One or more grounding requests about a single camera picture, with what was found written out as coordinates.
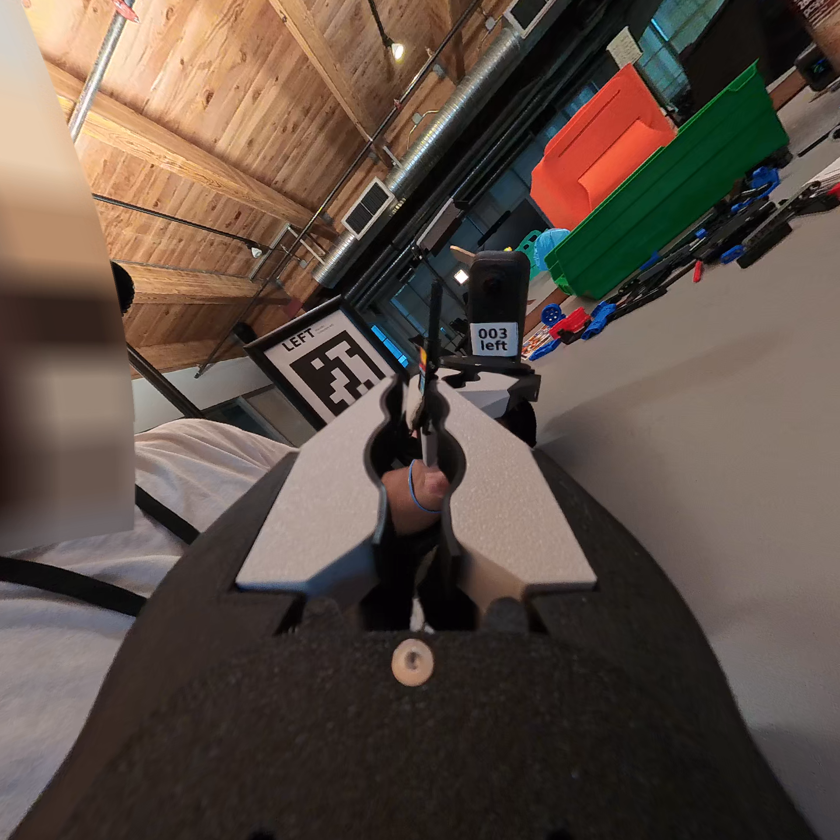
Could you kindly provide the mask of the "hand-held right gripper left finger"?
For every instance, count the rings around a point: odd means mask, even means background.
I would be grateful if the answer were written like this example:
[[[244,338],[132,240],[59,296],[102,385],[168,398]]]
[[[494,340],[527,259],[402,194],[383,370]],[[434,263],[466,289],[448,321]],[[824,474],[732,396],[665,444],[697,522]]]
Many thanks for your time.
[[[297,452],[238,572],[245,592],[367,594],[376,587],[375,537],[385,491],[371,447],[392,420],[386,398],[402,397],[396,375],[380,381]]]

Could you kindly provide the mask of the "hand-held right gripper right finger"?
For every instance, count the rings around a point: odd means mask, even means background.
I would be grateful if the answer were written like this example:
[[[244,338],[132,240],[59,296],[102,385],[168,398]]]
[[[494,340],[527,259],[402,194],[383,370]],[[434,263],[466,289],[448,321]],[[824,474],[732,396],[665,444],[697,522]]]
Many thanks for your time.
[[[481,617],[503,599],[593,591],[596,573],[532,449],[445,382],[434,406],[453,586]]]

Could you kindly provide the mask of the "black lego axle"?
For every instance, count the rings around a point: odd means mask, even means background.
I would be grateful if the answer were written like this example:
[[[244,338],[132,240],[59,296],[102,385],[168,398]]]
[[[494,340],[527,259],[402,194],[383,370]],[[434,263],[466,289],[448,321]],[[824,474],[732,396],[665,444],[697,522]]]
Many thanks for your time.
[[[416,430],[421,438],[423,463],[433,469],[438,466],[438,405],[437,378],[440,363],[440,316],[442,312],[443,288],[440,280],[432,285],[429,300],[429,322],[424,347],[425,362],[419,377],[421,400],[416,415]]]

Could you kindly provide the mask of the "pile of loose lego pieces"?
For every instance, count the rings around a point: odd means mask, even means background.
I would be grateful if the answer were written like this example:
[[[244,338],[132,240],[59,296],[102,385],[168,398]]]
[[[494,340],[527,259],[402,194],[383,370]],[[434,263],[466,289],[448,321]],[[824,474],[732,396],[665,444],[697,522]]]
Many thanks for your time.
[[[561,345],[589,340],[611,323],[662,298],[679,279],[698,282],[710,266],[736,263],[746,269],[765,256],[793,231],[792,220],[824,214],[838,207],[838,192],[774,200],[781,182],[777,169],[761,166],[736,192],[721,201],[677,240],[629,274],[591,311],[583,306],[565,314],[558,304],[543,308],[540,325],[524,345],[524,359],[536,361]]]

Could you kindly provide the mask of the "person's left hand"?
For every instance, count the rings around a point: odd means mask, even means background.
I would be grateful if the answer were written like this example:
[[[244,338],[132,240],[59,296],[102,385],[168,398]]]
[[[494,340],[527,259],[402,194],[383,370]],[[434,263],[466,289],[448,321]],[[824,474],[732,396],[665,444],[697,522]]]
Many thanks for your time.
[[[441,469],[415,459],[408,467],[385,472],[381,481],[398,537],[418,534],[439,522],[449,491]]]

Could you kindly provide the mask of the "blue plastic bag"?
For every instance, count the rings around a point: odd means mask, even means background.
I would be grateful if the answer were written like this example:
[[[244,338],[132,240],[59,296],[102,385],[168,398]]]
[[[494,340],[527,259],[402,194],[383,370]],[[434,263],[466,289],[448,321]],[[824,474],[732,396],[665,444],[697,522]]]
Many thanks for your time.
[[[547,257],[569,237],[571,231],[564,227],[555,227],[543,231],[535,241],[533,256],[538,271],[548,270]]]

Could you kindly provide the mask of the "thin blue band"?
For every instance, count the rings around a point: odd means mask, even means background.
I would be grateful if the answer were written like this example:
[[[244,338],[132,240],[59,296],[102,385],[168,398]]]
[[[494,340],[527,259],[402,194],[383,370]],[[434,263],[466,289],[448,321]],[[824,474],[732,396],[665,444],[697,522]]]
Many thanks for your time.
[[[426,508],[425,506],[423,506],[420,503],[420,501],[417,498],[417,495],[416,495],[416,492],[415,492],[414,480],[413,480],[413,468],[414,468],[416,463],[417,463],[417,459],[414,459],[411,462],[411,465],[409,465],[409,467],[408,467],[407,484],[408,484],[408,489],[409,489],[409,492],[410,492],[410,495],[411,495],[411,499],[412,499],[414,505],[419,510],[421,510],[425,513],[429,513],[430,515],[436,515],[436,514],[438,515],[441,512],[441,510],[439,510],[439,509],[433,510],[433,509]]]

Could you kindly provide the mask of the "black framed marker sign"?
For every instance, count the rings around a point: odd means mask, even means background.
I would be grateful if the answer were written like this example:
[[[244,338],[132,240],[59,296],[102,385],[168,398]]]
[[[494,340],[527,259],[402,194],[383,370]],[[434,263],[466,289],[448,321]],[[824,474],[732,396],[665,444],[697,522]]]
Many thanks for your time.
[[[247,356],[317,431],[393,375],[408,356],[333,297],[244,347]]]

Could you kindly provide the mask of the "white vent grille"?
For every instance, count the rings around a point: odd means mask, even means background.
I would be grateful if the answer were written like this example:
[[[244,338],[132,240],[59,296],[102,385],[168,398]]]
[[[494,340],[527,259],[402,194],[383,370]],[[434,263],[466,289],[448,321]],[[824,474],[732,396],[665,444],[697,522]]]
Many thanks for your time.
[[[387,185],[375,177],[343,216],[342,225],[354,239],[361,239],[395,200]]]

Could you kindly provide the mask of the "orange plastic bin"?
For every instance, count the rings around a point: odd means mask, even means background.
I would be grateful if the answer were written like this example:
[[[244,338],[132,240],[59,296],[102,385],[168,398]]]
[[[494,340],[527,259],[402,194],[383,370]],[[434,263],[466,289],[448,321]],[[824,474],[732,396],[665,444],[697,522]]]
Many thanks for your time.
[[[627,65],[547,143],[532,170],[530,196],[553,228],[572,230],[676,135]]]

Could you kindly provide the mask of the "green plastic bin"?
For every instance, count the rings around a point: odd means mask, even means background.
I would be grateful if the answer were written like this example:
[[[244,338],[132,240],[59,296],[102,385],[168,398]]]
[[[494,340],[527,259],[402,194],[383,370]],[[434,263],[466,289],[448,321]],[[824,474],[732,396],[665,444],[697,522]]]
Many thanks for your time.
[[[788,143],[754,61],[548,253],[554,284],[602,298]]]

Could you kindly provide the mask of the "person's white shirt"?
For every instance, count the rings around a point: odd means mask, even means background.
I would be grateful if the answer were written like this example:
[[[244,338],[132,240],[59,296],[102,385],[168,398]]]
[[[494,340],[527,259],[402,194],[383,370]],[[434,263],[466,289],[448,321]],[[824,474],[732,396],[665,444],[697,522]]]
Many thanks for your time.
[[[197,531],[293,447],[227,424],[182,418],[134,438],[135,484]],[[133,529],[3,554],[149,596],[186,551],[134,509]],[[31,587],[1,588],[1,838],[45,789],[86,722],[130,616]]]

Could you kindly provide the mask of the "white instruction booklet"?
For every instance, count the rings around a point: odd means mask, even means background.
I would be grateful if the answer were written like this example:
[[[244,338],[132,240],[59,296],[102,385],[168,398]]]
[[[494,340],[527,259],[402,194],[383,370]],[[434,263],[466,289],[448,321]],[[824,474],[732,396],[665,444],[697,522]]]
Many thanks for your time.
[[[836,158],[831,164],[816,173],[802,186],[795,197],[810,198],[829,193],[837,193],[839,185],[839,163],[839,158]]]

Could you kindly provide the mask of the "small black device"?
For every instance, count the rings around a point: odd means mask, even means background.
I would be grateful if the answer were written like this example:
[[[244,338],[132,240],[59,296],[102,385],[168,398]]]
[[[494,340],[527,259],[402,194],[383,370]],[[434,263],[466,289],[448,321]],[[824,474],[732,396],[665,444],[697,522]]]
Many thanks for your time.
[[[796,57],[794,67],[814,92],[824,91],[839,78],[838,70],[816,43],[808,45]]]

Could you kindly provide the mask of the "metal sprinkler pipe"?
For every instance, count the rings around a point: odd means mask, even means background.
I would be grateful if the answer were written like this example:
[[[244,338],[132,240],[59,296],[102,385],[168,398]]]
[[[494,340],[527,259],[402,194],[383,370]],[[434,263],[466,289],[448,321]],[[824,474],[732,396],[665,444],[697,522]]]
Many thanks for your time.
[[[129,22],[136,24],[140,20],[133,8],[135,1],[112,1],[112,4],[114,13],[110,24],[68,120],[68,129],[73,143],[77,142],[81,134],[83,124],[99,92],[126,24]]]

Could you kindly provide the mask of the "silver spiral air duct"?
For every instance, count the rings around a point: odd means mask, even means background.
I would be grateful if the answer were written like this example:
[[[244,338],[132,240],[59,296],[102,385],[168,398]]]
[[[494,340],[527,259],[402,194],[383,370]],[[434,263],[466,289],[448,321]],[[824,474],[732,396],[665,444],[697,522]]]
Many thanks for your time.
[[[490,97],[509,78],[524,57],[524,38],[512,28],[504,28],[486,48],[473,68],[457,85],[427,129],[408,148],[402,165],[385,180],[392,195],[372,227],[362,238],[343,234],[328,252],[324,264],[313,271],[321,289],[335,288],[352,266],[355,258],[372,244],[374,238],[391,222],[444,154],[466,133],[470,122],[485,107]]]

